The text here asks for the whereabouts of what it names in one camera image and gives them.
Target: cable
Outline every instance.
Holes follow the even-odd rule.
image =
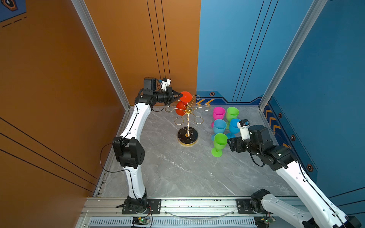
[[[132,181],[132,175],[131,175],[131,172],[129,172],[129,176],[130,176],[130,178],[131,178],[131,185],[132,185],[132,192],[133,192],[133,195],[134,195],[134,197],[136,198],[136,200],[138,200],[138,198],[137,198],[137,196],[136,196],[136,194],[134,193],[134,188],[133,188],[133,181]]]
[[[319,194],[319,192],[313,187],[313,185],[311,185],[311,183],[309,183],[309,181],[307,180],[307,178],[304,176],[304,172],[303,172],[303,170],[301,169],[301,165],[300,164],[303,164],[303,162],[302,162],[302,160],[300,159],[300,157],[299,157],[299,154],[295,151],[295,150],[292,150],[292,149],[290,149],[290,148],[288,148],[289,150],[291,150],[294,154],[295,154],[295,156],[296,156],[296,158],[297,158],[297,160],[298,160],[298,165],[299,165],[299,169],[300,169],[300,172],[301,172],[301,174],[302,174],[302,176],[303,176],[303,178],[306,180],[306,182],[312,187],[312,189],[317,193],[317,195],[319,195],[319,197],[327,204],[327,206],[331,209],[331,211],[333,211],[333,213],[337,216],[337,218],[340,220],[340,222],[342,223],[342,225],[343,225],[343,227],[344,228],[346,228],[346,226],[345,226],[345,224],[342,222],[342,220],[340,219],[340,217],[338,216],[338,214],[334,211],[334,209],[327,203],[327,201]]]
[[[152,227],[152,223],[153,223],[153,215],[152,215],[152,212],[151,212],[151,217],[152,217],[152,219],[151,219],[151,226],[150,226],[150,228]]]
[[[165,109],[165,105],[164,105],[164,107],[161,110],[155,111],[155,110],[153,110],[153,108],[151,110],[154,111],[154,112],[160,112],[160,111],[162,111],[164,109]]]
[[[158,83],[160,84],[160,88],[159,89],[162,89],[162,84],[161,84],[161,82],[159,81],[159,80],[157,80],[158,81]],[[154,111],[154,112],[160,112],[160,111],[162,111],[162,110],[164,110],[165,109],[165,104],[164,104],[164,107],[161,109],[161,110],[158,110],[158,111],[155,111],[155,110],[153,110],[153,107],[151,108],[151,110],[152,111]]]
[[[265,163],[263,163],[262,165],[257,164],[257,163],[255,162],[255,160],[253,159],[253,157],[252,157],[252,154],[251,154],[251,153],[250,153],[250,156],[251,156],[251,159],[252,159],[253,163],[255,163],[256,165],[258,165],[258,166],[260,166],[260,167],[264,167],[264,166],[265,166]]]
[[[136,118],[137,118],[137,115],[138,115],[138,106],[137,106],[137,104],[136,103],[134,103],[135,105],[135,107],[137,108],[137,112],[136,112],[136,116],[134,117],[134,120],[133,120],[133,123],[132,123],[132,125],[131,125],[131,128],[129,129],[129,131],[128,132],[130,132],[131,131],[131,129],[132,129],[132,127],[133,127],[133,124],[134,124],[134,122],[135,122],[135,120],[136,120]],[[106,170],[105,168],[104,168],[104,166],[102,165],[102,163],[101,163],[101,154],[102,154],[102,152],[103,152],[103,149],[104,149],[104,147],[106,147],[107,145],[110,145],[110,144],[113,144],[113,143],[116,143],[116,142],[118,142],[118,141],[121,141],[122,139],[125,139],[126,137],[127,137],[127,135],[129,134],[127,132],[127,134],[125,135],[125,136],[123,136],[121,139],[118,139],[118,140],[116,140],[116,141],[113,141],[113,142],[111,142],[111,143],[108,143],[108,144],[106,144],[105,146],[103,146],[102,147],[102,149],[101,149],[101,151],[100,151],[100,166],[103,168],[103,170],[104,171],[106,171],[106,172],[108,172],[108,173],[119,173],[119,172],[122,172],[122,171],[126,171],[126,170],[128,170],[128,169],[123,169],[123,170],[119,170],[119,171],[109,171],[109,170]]]
[[[183,217],[183,216],[178,216],[178,215],[171,214],[170,212],[167,212],[167,211],[165,211],[165,214],[167,213],[167,214],[170,214],[170,215],[172,215],[174,217],[177,217],[177,218],[180,218],[180,219],[187,219],[187,220],[209,220],[209,219],[217,220],[217,219],[222,218],[222,217],[224,217],[224,216],[226,216],[228,214],[231,214],[232,212],[234,212],[234,211],[230,211],[230,212],[227,212],[227,213],[225,213],[223,215],[219,215],[219,216],[204,217],[204,218]]]
[[[82,171],[84,171],[85,173],[89,174],[90,176],[92,176],[93,178],[97,179],[96,177],[94,177],[93,175],[91,175],[90,173],[86,172],[85,170],[83,170],[82,168],[80,168],[79,166],[77,166],[76,164],[72,163],[70,160],[67,160],[65,157],[61,156],[60,154],[56,153],[54,150],[52,150],[51,148],[47,147],[46,145],[44,145],[43,143],[41,143],[40,141],[36,140],[35,138],[33,138],[32,136],[28,135],[27,133],[25,133],[24,131],[20,130],[19,128],[17,128],[16,126],[12,125],[11,123],[9,123],[8,121],[4,120],[3,118],[0,117],[1,120],[3,120],[5,123],[9,124],[10,126],[14,127],[15,129],[17,129],[18,131],[20,131],[21,133],[25,134],[26,136],[28,136],[29,138],[33,139],[34,141],[36,141],[37,143],[41,144],[42,146],[44,146],[45,148],[47,148],[48,150],[52,151],[53,153],[57,154],[58,156],[62,157],[63,159],[65,159],[66,161],[70,162],[71,164],[73,164],[74,166],[76,166],[77,168],[81,169]]]

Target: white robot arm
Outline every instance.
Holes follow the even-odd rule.
[[[144,79],[144,88],[135,98],[131,119],[120,137],[115,137],[112,143],[116,160],[124,167],[129,187],[126,201],[118,207],[127,207],[137,213],[142,213],[147,208],[147,192],[141,171],[145,151],[139,142],[142,128],[156,103],[170,105],[182,97],[182,94],[169,86],[169,79],[164,78],[160,82],[160,89],[157,89],[157,82],[156,78]]]
[[[113,149],[118,162],[127,175],[129,194],[124,204],[129,211],[143,213],[147,208],[147,192],[143,185],[141,164],[145,151],[139,139],[143,125],[153,106],[159,102],[170,105],[182,94],[172,90],[170,81],[163,79],[157,90],[157,79],[145,78],[144,89],[135,99],[131,119],[120,137],[113,140]],[[256,213],[271,212],[296,228],[360,228],[354,216],[336,207],[300,166],[300,158],[284,146],[274,146],[269,130],[262,125],[250,126],[248,120],[237,123],[241,137],[228,139],[231,151],[247,151],[258,156],[281,176],[303,201],[309,212],[304,212],[277,199],[269,191],[261,189],[251,196],[251,206]]]
[[[361,223],[354,216],[346,216],[310,179],[300,158],[287,147],[274,146],[269,130],[262,125],[250,126],[247,119],[237,123],[241,137],[228,139],[231,151],[247,151],[281,176],[305,204],[308,212],[299,210],[261,189],[251,198],[255,212],[274,213],[296,228],[359,228]]]

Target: metal bracket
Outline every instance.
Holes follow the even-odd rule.
[[[251,204],[251,199],[236,199],[237,210],[239,214],[253,214]]]
[[[161,199],[147,199],[147,207],[151,206],[151,214],[158,215],[161,212]],[[123,215],[137,215],[138,213],[133,210],[130,206],[123,207]]]

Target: black stripe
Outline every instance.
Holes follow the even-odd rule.
[[[256,60],[257,60],[258,54],[260,53],[262,43],[264,42],[264,39],[265,39],[266,33],[268,32],[268,29],[269,29],[269,26],[270,26],[270,22],[271,22],[271,19],[272,19],[272,18],[273,18],[273,16],[274,16],[275,9],[276,9],[276,6],[277,6],[277,3],[278,3],[278,2],[279,2],[279,0],[276,2],[276,5],[275,5],[275,8],[274,8],[273,14],[271,15],[271,18],[270,18],[270,21],[269,21],[268,27],[266,28],[266,32],[265,32],[264,38],[262,39],[262,42],[261,42],[260,48],[258,49],[258,52],[257,52],[257,56],[256,56],[256,59],[255,59],[255,62],[253,63],[253,66],[252,66],[252,68],[251,68],[251,72],[250,72],[250,74],[249,74],[249,78],[247,79],[247,82],[246,82],[246,85],[245,85],[245,89],[243,90],[243,93],[242,93],[242,95],[241,95],[240,100],[242,99],[243,94],[245,93],[245,90],[246,90],[246,87],[247,87],[247,83],[248,83],[248,82],[249,82],[249,80],[250,80],[250,76],[251,76],[251,73],[252,73],[253,67],[255,66],[255,63],[256,63]]]
[[[166,52],[167,52],[167,64],[169,66],[169,76],[171,80],[171,73],[170,73],[170,62],[169,62],[169,51],[167,50],[167,39],[166,39],[166,28],[165,28],[165,18],[164,18],[164,8],[162,7],[162,0],[161,0],[161,9],[162,9],[162,19],[164,21],[164,30],[165,30],[165,42],[166,42]]]
[[[83,179],[83,180],[85,180],[85,181],[89,182],[90,184],[95,185],[95,184],[91,183],[90,181],[88,181],[88,180],[86,180],[86,179],[82,178],[81,176],[77,175],[76,173],[73,173],[73,172],[71,172],[70,170],[68,170],[68,169],[66,169],[66,168],[64,168],[64,167],[62,167],[62,166],[60,166],[59,164],[57,164],[57,163],[55,163],[55,162],[51,161],[50,159],[48,159],[48,158],[46,158],[46,157],[44,157],[44,156],[40,155],[39,153],[35,152],[34,150],[29,149],[28,147],[24,146],[23,144],[18,143],[17,141],[15,141],[14,139],[12,139],[12,138],[10,138],[10,137],[8,137],[8,136],[4,135],[3,133],[1,133],[1,132],[0,132],[0,135],[2,135],[2,136],[4,136],[4,137],[6,137],[6,138],[10,139],[11,141],[13,141],[13,142],[15,142],[15,143],[17,143],[17,144],[21,145],[22,147],[24,147],[24,148],[26,148],[26,149],[28,149],[28,150],[32,151],[33,153],[35,153],[35,154],[37,154],[37,155],[41,156],[42,158],[44,158],[44,159],[46,159],[46,160],[48,160],[48,161],[52,162],[53,164],[55,164],[55,165],[57,165],[57,166],[61,167],[62,169],[67,170],[68,172],[70,172],[70,173],[72,173],[72,174],[74,174],[74,175],[76,175],[76,176],[80,177],[81,179]]]
[[[12,125],[11,123],[9,123],[8,121],[4,120],[3,118],[0,117],[1,120],[3,120],[4,122],[6,122],[7,124],[9,124],[10,126],[14,127],[15,129],[17,129],[18,131],[20,131],[21,133],[25,134],[26,136],[28,136],[29,138],[33,139],[34,141],[36,141],[37,143],[41,144],[42,146],[44,146],[45,148],[47,148],[48,150],[52,151],[53,153],[57,154],[58,156],[62,157],[60,154],[56,153],[54,150],[52,150],[51,148],[47,147],[46,145],[44,145],[43,143],[41,143],[40,141],[36,140],[35,138],[33,138],[32,136],[28,135],[27,133],[25,133],[24,131],[20,130],[19,128],[17,128],[16,126]],[[71,161],[67,160],[66,158],[62,157],[63,159],[65,159],[66,161],[70,162],[71,164],[73,164],[74,166],[76,166],[77,168],[81,169],[82,171],[84,171],[85,173],[89,174],[90,176],[92,176],[93,178],[99,180],[98,178],[94,177],[93,175],[91,175],[90,173],[86,172],[85,170],[83,170],[82,168],[78,167],[76,164],[72,163]]]
[[[331,196],[331,197],[328,197],[328,198],[332,198],[332,197],[340,196],[340,195],[343,195],[343,194],[346,194],[346,193],[350,193],[350,192],[354,192],[354,191],[357,191],[357,190],[361,190],[361,189],[364,189],[364,188],[365,188],[365,187],[358,188],[358,189],[351,190],[351,191],[348,191],[348,192],[344,192],[344,193],[341,193],[341,194],[338,194],[338,195],[335,195],[335,196]]]
[[[348,214],[348,215],[358,215],[358,214],[363,214],[363,213],[365,213],[365,211],[363,211],[363,212],[357,212],[357,213],[352,213],[352,214]]]
[[[250,46],[251,46],[251,42],[252,42],[252,38],[253,38],[253,34],[255,34],[255,30],[256,30],[257,22],[258,22],[258,19],[260,18],[260,14],[261,14],[261,10],[262,10],[262,7],[263,7],[263,5],[264,5],[264,2],[265,2],[265,0],[263,0],[263,1],[262,1],[262,5],[261,5],[261,9],[260,9],[260,13],[258,14],[257,21],[256,21],[256,24],[255,24],[255,28],[254,28],[253,33],[252,33],[252,36],[251,36],[251,41],[250,41],[249,47],[248,47],[248,49],[247,49],[246,57],[245,57],[245,60],[243,61],[243,65],[242,65],[241,73],[239,74],[239,77],[238,77],[238,81],[237,81],[236,89],[234,90],[234,93],[233,93],[232,102],[233,102],[233,99],[234,99],[234,95],[236,94],[236,90],[237,90],[237,86],[238,86],[238,83],[239,83],[239,79],[241,78],[241,74],[242,74],[243,66],[245,65],[246,58],[247,58],[247,55],[248,55],[249,50],[250,50]]]
[[[9,20],[9,19],[11,19],[11,18],[17,17],[17,16],[22,15],[22,14],[25,14],[25,13],[26,13],[26,12],[21,13],[21,14],[18,14],[18,15],[15,15],[15,16],[13,16],[13,17],[7,18],[7,19],[2,20],[2,21],[0,21],[0,22],[4,22],[4,21],[6,21],[6,20]]]
[[[157,57],[157,50],[156,50],[155,36],[153,35],[153,29],[152,29],[152,21],[151,21],[150,8],[148,7],[148,1],[147,1],[147,0],[146,0],[146,3],[147,3],[148,15],[150,15],[150,23],[151,23],[151,30],[152,30],[153,44],[155,45],[155,52],[156,52],[156,59],[157,59],[158,72],[160,73],[160,79],[162,79],[162,78],[161,78],[161,72],[160,72],[160,65],[158,64],[158,57]]]
[[[345,205],[349,205],[349,204],[355,204],[355,203],[360,203],[360,202],[364,202],[365,200],[359,200],[359,201],[356,201],[356,202],[352,202],[352,203],[348,203],[348,204],[342,204],[342,205],[338,205],[339,206],[345,206]]]
[[[10,24],[11,24],[11,23],[10,23]],[[2,26],[2,28],[4,28],[5,26],[8,26],[8,25],[10,25],[10,24],[6,24],[6,25]]]
[[[164,63],[164,54],[162,53],[162,44],[161,44],[161,36],[160,36],[160,27],[158,26],[158,17],[157,17],[156,2],[155,2],[155,0],[153,0],[153,2],[155,3],[155,12],[156,12],[156,20],[157,20],[157,28],[158,28],[158,37],[160,38],[160,47],[161,47],[161,55],[162,55],[162,65],[164,66],[164,73],[165,73],[165,77],[166,77],[165,63]]]
[[[50,171],[47,171],[47,170],[45,170],[45,169],[42,169],[41,167],[36,166],[36,165],[34,165],[34,164],[30,163],[30,162],[27,162],[26,160],[23,160],[23,159],[21,159],[20,157],[17,157],[17,156],[15,156],[15,155],[12,155],[12,154],[10,154],[9,152],[6,152],[5,150],[2,150],[2,149],[0,149],[0,150],[1,150],[2,152],[4,152],[4,153],[8,154],[8,155],[13,156],[14,158],[17,158],[17,159],[19,159],[19,160],[22,160],[22,161],[24,161],[24,162],[26,162],[26,163],[28,163],[28,164],[30,164],[30,165],[32,165],[32,166],[35,166],[35,167],[37,167],[37,168],[39,168],[39,169],[41,169],[41,170],[43,170],[43,171],[46,171],[47,173],[50,173],[50,174],[52,174],[52,175],[55,175],[55,176],[57,176],[57,177],[59,177],[59,178],[61,178],[61,179],[65,180],[65,181],[67,181],[67,182],[70,182],[70,183],[72,183],[72,184],[74,184],[74,185],[76,185],[76,186],[79,186],[80,188],[83,188],[83,189],[88,190],[89,192],[93,193],[93,191],[90,191],[89,189],[86,189],[86,188],[84,188],[84,187],[82,187],[82,186],[80,186],[80,185],[78,185],[78,184],[75,184],[75,183],[73,183],[73,182],[71,182],[71,181],[69,181],[69,180],[66,180],[65,178],[60,177],[60,176],[58,176],[58,175],[56,175],[56,174],[54,174],[54,173],[51,173]]]
[[[262,23],[262,26],[261,26],[260,32],[258,33],[257,40],[256,40],[256,43],[255,43],[255,47],[253,48],[253,51],[252,51],[252,55],[251,55],[251,58],[250,58],[249,64],[247,65],[247,69],[246,69],[245,76],[243,77],[243,81],[242,81],[241,87],[239,88],[239,92],[238,92],[238,94],[237,94],[236,102],[237,102],[237,100],[238,100],[239,93],[241,92],[242,85],[243,85],[243,83],[244,83],[244,81],[245,81],[247,71],[248,71],[248,69],[249,69],[249,67],[250,67],[250,63],[251,63],[251,60],[252,60],[253,54],[254,54],[254,52],[255,52],[255,49],[256,49],[256,45],[257,45],[258,39],[260,38],[260,34],[261,34],[261,31],[262,31],[262,27],[263,27],[263,26],[264,26],[264,24],[265,24],[266,16],[268,15],[268,12],[269,12],[269,9],[270,9],[271,2],[272,2],[272,0],[270,0],[270,4],[269,4],[269,7],[268,7],[268,10],[266,11],[265,18],[264,18],[264,21],[263,21],[263,23]]]

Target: aluminum frame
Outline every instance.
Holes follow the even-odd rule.
[[[283,60],[281,61],[279,67],[277,68],[268,88],[266,89],[258,105],[261,111],[264,110],[266,104],[269,102],[271,96],[274,94],[275,89],[277,88],[281,79],[285,75],[296,53],[299,51],[301,45],[306,39],[309,31],[312,29],[314,23],[316,22],[319,14],[322,12],[322,9],[324,8],[326,3],[327,0],[314,0],[312,2],[311,7],[309,8],[306,16],[304,17],[302,23],[300,24],[300,27],[297,33],[295,34],[292,43],[290,44],[287,52],[285,53]]]
[[[108,56],[108,53],[104,47],[104,44],[100,38],[100,35],[96,29],[96,26],[94,24],[94,21],[91,18],[90,12],[85,4],[84,0],[71,0],[78,16],[81,19],[82,24],[85,27],[86,32],[88,33],[90,40],[92,44],[94,45],[94,48],[100,58],[101,63],[104,66],[105,71],[107,72],[110,81],[112,82],[112,85],[124,107],[124,109],[127,111],[130,108],[127,96],[122,88],[122,85],[120,84],[119,78],[115,72],[115,69],[113,67],[113,64]]]
[[[238,214],[236,199],[251,197],[151,197],[152,199],[161,199],[161,213],[159,215],[153,215],[156,220],[172,220],[176,219],[176,216],[206,218],[221,216],[220,220],[227,221],[239,221],[249,220],[254,216],[266,216],[265,214]],[[277,197],[289,205],[292,205],[303,211],[308,211],[303,202],[294,196],[290,197]],[[124,203],[125,197],[98,197],[87,198],[84,208],[81,212],[80,218],[77,222],[76,228],[88,227],[90,222],[95,218],[97,219],[109,219],[109,220],[125,220],[130,219],[133,215],[123,215],[122,208],[115,208],[116,206]],[[102,223],[100,227],[112,226],[113,224]],[[188,224],[172,224],[173,227],[244,227],[242,223],[232,224],[205,224],[204,222],[188,223]]]

